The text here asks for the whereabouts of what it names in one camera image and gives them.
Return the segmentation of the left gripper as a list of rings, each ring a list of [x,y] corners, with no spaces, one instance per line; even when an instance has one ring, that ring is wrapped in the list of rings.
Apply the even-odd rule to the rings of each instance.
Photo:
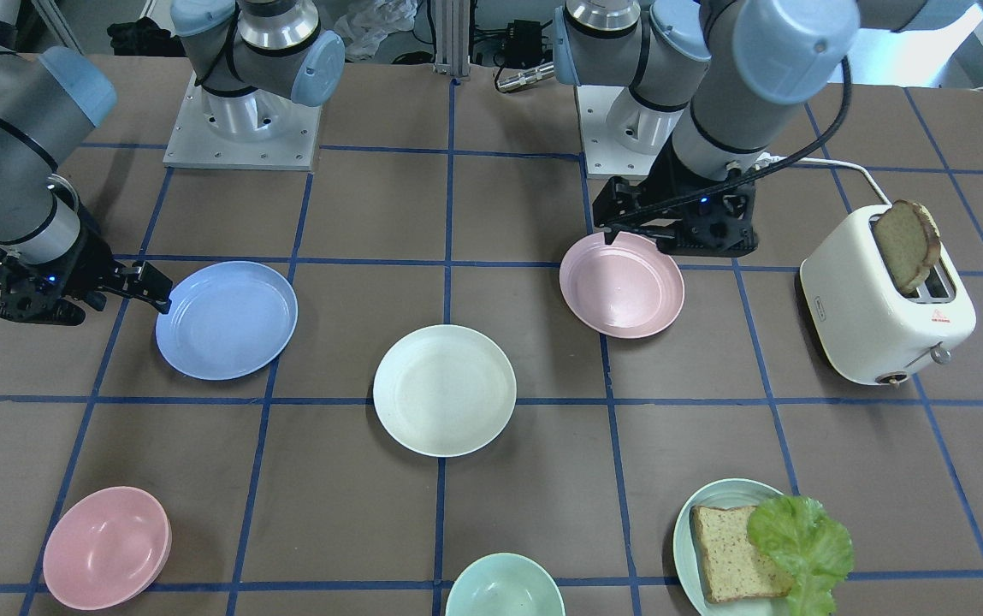
[[[755,183],[725,186],[741,175],[723,170],[718,181],[702,178],[666,143],[643,182],[606,181],[592,205],[594,231],[606,246],[620,235],[639,235],[667,256],[748,256],[760,245],[752,223]]]

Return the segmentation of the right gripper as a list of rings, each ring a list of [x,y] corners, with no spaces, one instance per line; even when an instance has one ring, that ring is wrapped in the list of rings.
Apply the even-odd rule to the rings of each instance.
[[[72,248],[56,260],[23,263],[0,246],[0,318],[14,323],[80,326],[81,300],[96,311],[105,307],[104,294],[144,301],[159,313],[169,313],[174,283],[147,262],[115,264],[111,250],[98,234],[95,218],[77,198],[59,198],[58,211],[68,207],[77,215],[80,232]]]

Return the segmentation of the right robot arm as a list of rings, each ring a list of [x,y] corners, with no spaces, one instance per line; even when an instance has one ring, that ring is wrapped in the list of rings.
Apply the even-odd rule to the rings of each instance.
[[[72,48],[19,55],[18,8],[0,1],[0,318],[77,326],[85,308],[103,310],[107,295],[167,313],[170,278],[150,263],[116,261],[56,175],[104,124],[118,93]],[[228,100],[265,93],[318,108],[338,86],[344,43],[323,30],[311,1],[175,1],[170,16],[217,121]]]

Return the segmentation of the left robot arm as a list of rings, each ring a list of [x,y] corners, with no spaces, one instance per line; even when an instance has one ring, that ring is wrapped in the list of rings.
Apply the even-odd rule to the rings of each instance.
[[[594,200],[601,241],[652,240],[667,256],[737,258],[760,244],[755,183],[824,145],[850,109],[861,30],[932,31],[968,1],[566,1],[554,13],[554,69],[574,86],[623,86],[678,118],[639,183],[614,176]],[[800,151],[760,156],[842,70],[832,124]]]

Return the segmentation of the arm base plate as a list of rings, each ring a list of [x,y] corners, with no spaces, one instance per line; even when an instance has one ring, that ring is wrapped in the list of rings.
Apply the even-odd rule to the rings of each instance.
[[[163,156],[167,167],[311,172],[322,109],[256,91],[218,97],[187,82]]]
[[[578,86],[576,99],[590,179],[644,179],[683,113],[649,109],[619,86]]]

